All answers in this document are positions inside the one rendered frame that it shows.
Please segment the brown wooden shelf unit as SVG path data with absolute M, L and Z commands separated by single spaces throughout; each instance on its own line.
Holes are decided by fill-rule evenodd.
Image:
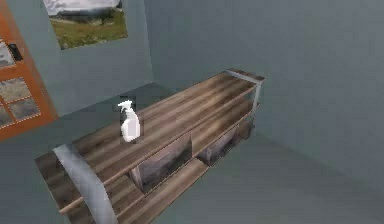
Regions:
M 264 77 L 228 69 L 138 113 L 141 135 L 114 122 L 35 162 L 70 224 L 151 224 L 248 137 Z

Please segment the white spray bottle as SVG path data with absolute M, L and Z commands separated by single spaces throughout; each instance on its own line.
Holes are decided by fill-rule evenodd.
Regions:
M 122 137 L 125 142 L 131 142 L 140 136 L 140 121 L 132 108 L 132 101 L 126 100 L 118 104 L 125 113 L 126 119 L 121 125 Z

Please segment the framed landscape picture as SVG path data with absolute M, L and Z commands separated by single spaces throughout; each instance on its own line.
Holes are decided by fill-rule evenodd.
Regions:
M 43 0 L 61 50 L 128 37 L 122 0 Z

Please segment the orange room door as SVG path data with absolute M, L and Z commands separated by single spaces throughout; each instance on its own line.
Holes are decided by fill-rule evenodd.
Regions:
M 23 60 L 8 47 L 17 45 Z M 6 0 L 0 0 L 0 141 L 58 118 Z

